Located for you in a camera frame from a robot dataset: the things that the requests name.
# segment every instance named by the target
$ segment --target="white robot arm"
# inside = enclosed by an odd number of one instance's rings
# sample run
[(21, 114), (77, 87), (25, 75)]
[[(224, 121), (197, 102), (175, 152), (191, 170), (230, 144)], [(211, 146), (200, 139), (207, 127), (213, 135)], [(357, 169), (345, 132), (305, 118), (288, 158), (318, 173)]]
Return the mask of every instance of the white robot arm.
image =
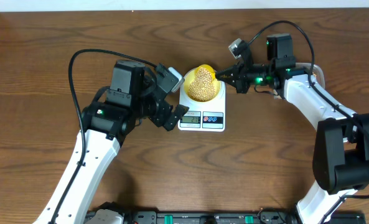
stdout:
[[(249, 45), (260, 33), (275, 24), (295, 26), (311, 47), (312, 64), (296, 63), (289, 34), (267, 36), (267, 65), (253, 63)], [(216, 73), (216, 79), (247, 93), (251, 85), (257, 93), (280, 96), (292, 103), (317, 131), (313, 156), (314, 182), (307, 195), (296, 205), (295, 218), (288, 223), (318, 224), (330, 220), (330, 215), (346, 198), (369, 184), (369, 114), (356, 114), (327, 93), (311, 75), (314, 50), (304, 31), (289, 21), (277, 21), (262, 29), (249, 43), (237, 39), (229, 47), (241, 62)], [(258, 91), (257, 86), (269, 85), (274, 92)], [(343, 143), (357, 143), (356, 149), (344, 151)]]
[[(320, 90), (327, 98), (336, 105), (341, 105), (328, 92), (326, 92), (318, 83), (316, 78), (311, 77), (315, 87)], [(344, 115), (330, 106), (321, 98), (311, 87), (307, 74), (297, 75), (285, 82), (285, 99), (298, 108), (302, 114), (309, 120), (314, 129), (317, 129), (319, 121), (333, 118), (336, 120), (346, 119)], [(341, 105), (341, 109), (347, 114), (355, 114), (351, 109)], [(324, 215), (338, 202), (339, 197), (343, 195), (353, 195), (357, 192), (355, 189), (341, 190), (337, 194), (328, 194), (315, 181), (308, 191), (307, 195), (296, 204), (297, 213), (303, 223), (318, 224), (322, 221)], [(326, 217), (325, 222), (330, 220), (330, 215)]]
[[(84, 52), (113, 54), (131, 60), (116, 62), (111, 86), (100, 88), (91, 104), (81, 113), (73, 88), (72, 67), (75, 58)], [(145, 63), (154, 67), (156, 74)], [(80, 116), (81, 131), (68, 166), (35, 224), (83, 224), (105, 170), (117, 156), (125, 137), (136, 126), (136, 120), (141, 122), (143, 118), (149, 118), (157, 127), (163, 126), (170, 131), (189, 109), (177, 105), (173, 111), (173, 106), (165, 100), (184, 81), (176, 70), (117, 52), (99, 49), (78, 51), (70, 61), (68, 79), (77, 114)], [(104, 92), (106, 100), (102, 103), (98, 100)], [(98, 210), (95, 217), (87, 223), (122, 222), (123, 217), (119, 213)]]
[[(120, 145), (116, 138), (113, 138), (112, 140), (106, 139), (105, 133), (90, 129), (86, 132), (86, 156), (84, 166), (79, 170), (68, 194), (65, 196), (65, 200), (58, 212), (58, 217), (55, 221), (56, 223), (83, 223), (98, 184), (100, 183), (105, 170), (118, 154), (119, 149)], [(52, 198), (49, 200), (39, 218), (34, 222), (35, 224), (45, 224), (51, 221), (57, 204), (60, 201), (75, 168), (77, 167), (77, 162), (80, 159), (81, 152), (82, 135), (79, 132), (77, 143), (72, 152), (71, 159), (68, 162), (68, 166), (65, 169)], [(118, 213), (109, 211), (109, 214), (108, 223), (115, 223), (111, 222), (112, 220), (122, 220), (121, 215)]]

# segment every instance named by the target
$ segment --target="brown wooden surface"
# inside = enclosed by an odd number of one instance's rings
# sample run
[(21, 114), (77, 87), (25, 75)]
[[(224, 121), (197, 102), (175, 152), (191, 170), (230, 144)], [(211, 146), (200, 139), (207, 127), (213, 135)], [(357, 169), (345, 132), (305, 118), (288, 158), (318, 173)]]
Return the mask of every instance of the brown wooden surface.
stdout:
[[(369, 113), (369, 9), (237, 11), (37, 12), (0, 15), (0, 223), (33, 222), (67, 165), (78, 132), (67, 68), (84, 48), (115, 50), (185, 74), (208, 63), (235, 63), (228, 44), (249, 40), (272, 21), (299, 24), (314, 44), (327, 89), (341, 103)], [(290, 32), (294, 53), (309, 62), (292, 27), (268, 30), (252, 45), (266, 61), (265, 36)], [(117, 58), (87, 54), (75, 62), (80, 105), (109, 85)], [(169, 97), (178, 103), (178, 94)], [(291, 208), (314, 181), (315, 131), (291, 104), (250, 91), (227, 93), (223, 133), (166, 132), (145, 121), (126, 139), (103, 177), (92, 207), (211, 211)], [(369, 194), (369, 187), (360, 192)], [(348, 200), (362, 210), (369, 200)]]

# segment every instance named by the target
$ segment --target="white wall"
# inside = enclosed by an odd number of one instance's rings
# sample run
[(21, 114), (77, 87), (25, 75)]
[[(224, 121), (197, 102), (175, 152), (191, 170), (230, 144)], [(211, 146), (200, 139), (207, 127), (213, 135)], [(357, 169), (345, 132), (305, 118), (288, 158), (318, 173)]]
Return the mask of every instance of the white wall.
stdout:
[(0, 0), (0, 12), (369, 7), (369, 0)]

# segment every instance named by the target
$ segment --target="scale display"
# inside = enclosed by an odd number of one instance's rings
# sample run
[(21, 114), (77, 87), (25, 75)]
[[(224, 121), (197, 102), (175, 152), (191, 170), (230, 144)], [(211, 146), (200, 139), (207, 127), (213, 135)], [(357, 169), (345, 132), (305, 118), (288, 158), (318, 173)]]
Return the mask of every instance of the scale display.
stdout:
[(182, 118), (182, 123), (199, 123), (199, 117), (193, 117), (193, 116), (184, 116)]

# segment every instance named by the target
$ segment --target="black plastic bracket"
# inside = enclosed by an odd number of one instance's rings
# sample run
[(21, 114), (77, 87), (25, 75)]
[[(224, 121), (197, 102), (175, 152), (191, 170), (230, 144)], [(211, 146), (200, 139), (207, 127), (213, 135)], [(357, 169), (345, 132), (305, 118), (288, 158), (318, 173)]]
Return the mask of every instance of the black plastic bracket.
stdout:
[(293, 68), (296, 58), (293, 54), (290, 34), (273, 34), (267, 36), (267, 59), (275, 59), (274, 68)]
[[(369, 134), (369, 114), (355, 114), (354, 119)], [(329, 194), (362, 190), (369, 184), (369, 142), (360, 131), (352, 130), (348, 119), (329, 118), (318, 123), (313, 173), (319, 186)], [(356, 143), (355, 149), (345, 151), (343, 138)]]
[(247, 93), (251, 80), (246, 74), (248, 73), (248, 68), (253, 67), (252, 53), (248, 43), (242, 40), (232, 53), (234, 56), (241, 55), (240, 58), (242, 58), (243, 62), (217, 72), (215, 75), (216, 79), (235, 87), (237, 93)]
[(122, 145), (126, 135), (133, 129), (128, 125), (130, 111), (115, 105), (102, 102), (91, 102), (82, 111), (83, 128), (92, 129), (106, 134), (106, 139), (117, 138)]

